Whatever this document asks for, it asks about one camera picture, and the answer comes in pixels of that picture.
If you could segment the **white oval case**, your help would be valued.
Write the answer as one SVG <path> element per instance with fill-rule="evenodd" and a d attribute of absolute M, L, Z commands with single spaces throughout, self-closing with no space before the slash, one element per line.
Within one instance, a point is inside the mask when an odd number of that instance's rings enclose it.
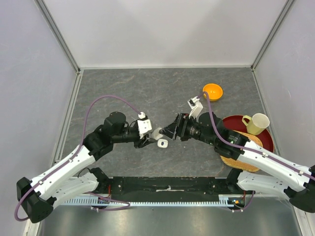
<path fill-rule="evenodd" d="M 156 128 L 152 133 L 151 133 L 151 138 L 154 139 L 154 140 L 159 140 L 163 137 L 162 134 L 160 134 L 160 130 L 161 130 L 161 127 L 159 128 Z"/>

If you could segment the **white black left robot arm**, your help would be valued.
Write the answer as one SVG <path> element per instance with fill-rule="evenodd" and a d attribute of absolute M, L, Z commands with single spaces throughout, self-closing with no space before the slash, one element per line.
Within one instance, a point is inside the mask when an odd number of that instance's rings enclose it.
<path fill-rule="evenodd" d="M 18 207 L 23 208 L 28 220 L 37 223 L 77 195 L 93 191 L 104 193 L 108 188 L 108 177 L 99 168 L 74 181 L 70 178 L 111 152 L 114 144 L 133 143 L 135 148 L 143 148 L 160 138 L 158 131 L 153 129 L 145 114 L 128 124 L 123 113 L 112 112 L 58 164 L 32 179 L 23 177 L 17 181 Z"/>

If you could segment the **white earbud charging case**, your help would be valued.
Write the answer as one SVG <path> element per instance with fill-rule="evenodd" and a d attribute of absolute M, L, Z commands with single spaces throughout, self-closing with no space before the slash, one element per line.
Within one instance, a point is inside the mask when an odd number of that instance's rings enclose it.
<path fill-rule="evenodd" d="M 166 139 L 159 139 L 157 141 L 157 146 L 159 148 L 167 148 L 168 147 L 168 141 Z"/>

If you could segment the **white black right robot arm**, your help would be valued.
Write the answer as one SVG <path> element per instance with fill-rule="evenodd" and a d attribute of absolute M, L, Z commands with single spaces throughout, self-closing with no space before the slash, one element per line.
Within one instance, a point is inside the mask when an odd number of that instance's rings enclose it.
<path fill-rule="evenodd" d="M 305 212 L 315 211 L 315 168 L 288 161 L 264 149 L 248 137 L 225 127 L 214 113 L 191 118 L 180 113 L 159 131 L 170 138 L 187 141 L 190 138 L 212 145 L 216 153 L 258 167 L 267 176 L 232 169 L 225 187 L 230 193 L 241 190 L 271 194 L 289 200 Z"/>

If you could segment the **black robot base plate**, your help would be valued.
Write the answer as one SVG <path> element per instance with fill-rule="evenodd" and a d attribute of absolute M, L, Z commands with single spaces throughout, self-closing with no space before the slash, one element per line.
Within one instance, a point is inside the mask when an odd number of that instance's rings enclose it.
<path fill-rule="evenodd" d="M 250 196 L 245 191 L 226 183 L 226 178 L 215 177 L 113 177 L 92 191 L 109 194 L 114 200 L 213 200 L 219 195 Z"/>

